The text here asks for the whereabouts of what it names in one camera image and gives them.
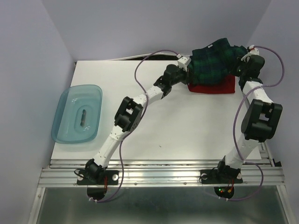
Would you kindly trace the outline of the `green plaid skirt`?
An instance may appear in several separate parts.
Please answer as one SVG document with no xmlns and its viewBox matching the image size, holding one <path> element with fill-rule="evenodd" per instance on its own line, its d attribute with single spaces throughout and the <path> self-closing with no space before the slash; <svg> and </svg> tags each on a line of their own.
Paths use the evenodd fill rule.
<svg viewBox="0 0 299 224">
<path fill-rule="evenodd" d="M 235 65 L 237 58 L 247 53 L 244 46 L 232 46 L 227 38 L 221 38 L 210 45 L 194 49 L 188 65 L 189 83 L 193 85 L 216 85 L 220 83 Z"/>
</svg>

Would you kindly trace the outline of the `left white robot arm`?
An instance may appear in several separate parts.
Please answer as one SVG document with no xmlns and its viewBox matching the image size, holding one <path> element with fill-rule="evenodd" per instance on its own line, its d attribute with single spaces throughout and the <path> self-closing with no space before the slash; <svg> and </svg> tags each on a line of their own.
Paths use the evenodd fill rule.
<svg viewBox="0 0 299 224">
<path fill-rule="evenodd" d="M 97 154 L 85 165 L 86 176 L 92 183 L 99 184 L 103 181 L 112 155 L 126 136 L 138 127 L 146 108 L 166 97 L 172 86 L 178 83 L 188 84 L 188 68 L 184 64 L 169 64 L 151 88 L 134 98 L 123 99 L 115 114 L 114 126 L 109 136 Z"/>
</svg>

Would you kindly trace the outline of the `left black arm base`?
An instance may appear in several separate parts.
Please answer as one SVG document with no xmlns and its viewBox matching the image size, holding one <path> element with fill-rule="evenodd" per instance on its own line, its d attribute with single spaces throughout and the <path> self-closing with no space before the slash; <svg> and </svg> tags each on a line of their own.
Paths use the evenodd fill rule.
<svg viewBox="0 0 299 224">
<path fill-rule="evenodd" d="M 104 172 L 104 176 L 99 180 L 91 178 L 85 169 L 75 169 L 74 174 L 77 176 L 76 184 L 78 186 L 87 186 L 87 196 L 90 201 L 96 203 L 102 201 L 110 201 L 110 198 L 105 198 L 109 186 L 117 186 L 119 184 L 119 171 L 108 170 Z"/>
</svg>

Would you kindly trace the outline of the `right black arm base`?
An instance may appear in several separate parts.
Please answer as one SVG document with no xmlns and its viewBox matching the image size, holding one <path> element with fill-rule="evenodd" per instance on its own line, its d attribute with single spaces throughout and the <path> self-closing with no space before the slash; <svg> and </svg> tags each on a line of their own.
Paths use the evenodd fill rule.
<svg viewBox="0 0 299 224">
<path fill-rule="evenodd" d="M 220 198 L 231 199 L 235 193 L 235 184 L 243 183 L 241 169 L 231 168 L 223 158 L 217 167 L 200 170 L 199 182 L 202 184 L 218 184 L 215 194 Z"/>
</svg>

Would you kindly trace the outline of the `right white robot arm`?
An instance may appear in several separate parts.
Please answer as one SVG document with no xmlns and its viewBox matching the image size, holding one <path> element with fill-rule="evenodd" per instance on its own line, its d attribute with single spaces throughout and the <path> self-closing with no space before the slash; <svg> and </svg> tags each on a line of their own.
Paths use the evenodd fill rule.
<svg viewBox="0 0 299 224">
<path fill-rule="evenodd" d="M 234 138 L 234 148 L 215 170 L 215 177 L 220 182 L 237 178 L 251 152 L 276 132 L 283 107 L 268 97 L 258 77 L 264 64 L 263 57 L 247 54 L 232 69 L 232 74 L 239 78 L 238 84 L 244 95 L 241 102 L 248 102 L 249 107 L 241 123 L 240 138 Z"/>
</svg>

